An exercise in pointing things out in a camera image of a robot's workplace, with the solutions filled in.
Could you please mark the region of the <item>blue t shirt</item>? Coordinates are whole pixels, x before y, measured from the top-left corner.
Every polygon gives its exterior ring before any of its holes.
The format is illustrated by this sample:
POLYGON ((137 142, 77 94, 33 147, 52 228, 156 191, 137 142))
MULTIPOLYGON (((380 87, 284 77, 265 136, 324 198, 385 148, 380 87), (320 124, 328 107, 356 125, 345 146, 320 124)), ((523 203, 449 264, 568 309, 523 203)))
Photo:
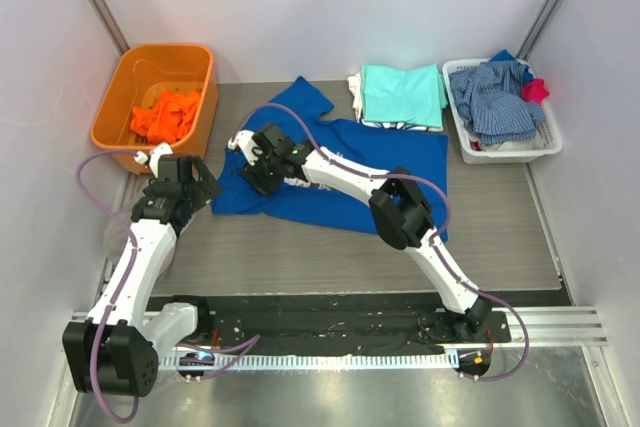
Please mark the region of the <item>blue t shirt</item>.
MULTIPOLYGON (((353 120, 325 120, 334 105, 306 79, 296 79, 272 101, 290 108, 309 127, 320 146, 367 167, 392 171, 402 167, 447 190, 448 136, 371 128, 353 120)), ((239 175, 245 164, 239 152, 227 151, 219 182, 223 193, 213 201, 217 215, 266 215, 304 224, 374 234, 367 205, 323 185, 295 179, 271 196, 255 191, 239 175)))

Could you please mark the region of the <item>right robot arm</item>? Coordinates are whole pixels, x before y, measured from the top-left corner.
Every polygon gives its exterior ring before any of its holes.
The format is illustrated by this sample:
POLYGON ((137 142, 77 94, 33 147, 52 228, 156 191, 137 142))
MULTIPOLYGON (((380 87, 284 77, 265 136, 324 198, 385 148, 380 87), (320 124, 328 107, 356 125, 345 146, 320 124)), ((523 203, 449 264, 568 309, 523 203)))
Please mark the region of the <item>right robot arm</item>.
POLYGON ((407 253, 436 288, 455 336, 472 342, 486 332, 492 302, 479 293, 447 251, 420 188, 425 184, 443 196, 436 185, 402 168, 389 172, 348 161, 312 139, 296 143, 274 124, 257 132, 238 131, 228 148, 244 155, 241 176, 264 196, 286 179, 297 179, 367 205, 381 240, 407 253))

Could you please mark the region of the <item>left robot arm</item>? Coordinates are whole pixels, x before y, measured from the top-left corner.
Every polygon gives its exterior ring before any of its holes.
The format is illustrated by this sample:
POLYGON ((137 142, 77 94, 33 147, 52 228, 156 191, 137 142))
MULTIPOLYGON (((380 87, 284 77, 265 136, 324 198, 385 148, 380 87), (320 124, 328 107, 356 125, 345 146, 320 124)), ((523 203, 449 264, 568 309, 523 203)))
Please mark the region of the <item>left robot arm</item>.
POLYGON ((147 396, 159 362, 181 341, 205 344, 214 320, 205 298, 176 295, 151 320, 145 311, 180 234, 222 192, 197 156, 161 155, 124 222, 127 243, 111 280, 83 321, 67 324, 62 344, 77 391, 147 396))

